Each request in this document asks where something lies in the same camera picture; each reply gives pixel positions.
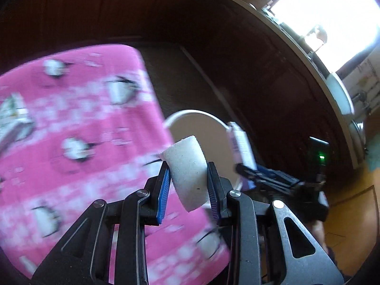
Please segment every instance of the pink patterned fabric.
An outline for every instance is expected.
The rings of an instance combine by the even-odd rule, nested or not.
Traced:
[[[46,75],[47,59],[66,63],[68,73],[59,79]],[[110,102],[106,83],[115,76],[141,87],[125,105]],[[122,200],[156,175],[160,163],[144,164],[157,159],[172,139],[132,47],[85,47],[24,64],[0,77],[0,101],[14,92],[24,98],[36,128],[0,156],[0,245],[31,277],[94,200]],[[91,143],[94,155],[83,162],[65,157],[62,141],[72,137]],[[41,229],[41,217],[51,221],[48,229],[45,224]],[[221,243],[210,259],[197,247],[210,228],[204,211],[187,213],[171,188],[163,224],[146,229],[150,283],[201,285],[220,273],[229,261],[226,246]]]

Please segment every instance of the window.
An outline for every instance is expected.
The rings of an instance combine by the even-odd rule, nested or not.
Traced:
[[[380,25],[374,0],[280,0],[271,10],[300,36],[318,25],[326,30],[327,43],[317,55],[330,72],[372,43]],[[311,38],[305,41],[316,46]]]

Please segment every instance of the pink tablecloth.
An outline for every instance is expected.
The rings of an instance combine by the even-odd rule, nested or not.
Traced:
[[[46,75],[47,59],[65,62],[69,72],[59,79]],[[106,82],[115,76],[141,87],[125,105],[110,102]],[[159,163],[144,164],[156,159],[172,139],[162,126],[143,60],[132,47],[86,47],[24,64],[0,77],[0,101],[14,92],[24,98],[36,129],[0,156],[0,245],[31,277],[91,202],[122,200],[156,175]],[[62,141],[72,137],[93,144],[95,154],[83,162],[66,158]],[[187,213],[171,188],[163,224],[147,228],[150,283],[211,281],[227,265],[228,252],[221,243],[205,258],[197,241],[209,229],[205,213]]]

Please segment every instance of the dark floor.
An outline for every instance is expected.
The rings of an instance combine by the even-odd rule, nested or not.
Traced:
[[[142,54],[164,117],[184,109],[208,112],[225,123],[232,121],[216,97],[179,46],[134,46]]]

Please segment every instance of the metal screw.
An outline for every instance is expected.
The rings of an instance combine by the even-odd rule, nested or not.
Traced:
[[[284,208],[285,205],[284,205],[284,203],[282,201],[275,200],[273,202],[273,206],[275,206],[277,209],[282,209],[282,208]]]
[[[146,190],[145,188],[142,188],[142,189],[138,190],[136,193],[137,193],[137,196],[139,196],[139,197],[145,197],[149,194],[149,191]]]
[[[229,195],[231,197],[240,197],[241,193],[238,190],[232,190],[232,191],[229,192]]]
[[[93,203],[95,208],[101,208],[104,206],[104,200],[103,199],[97,199]]]

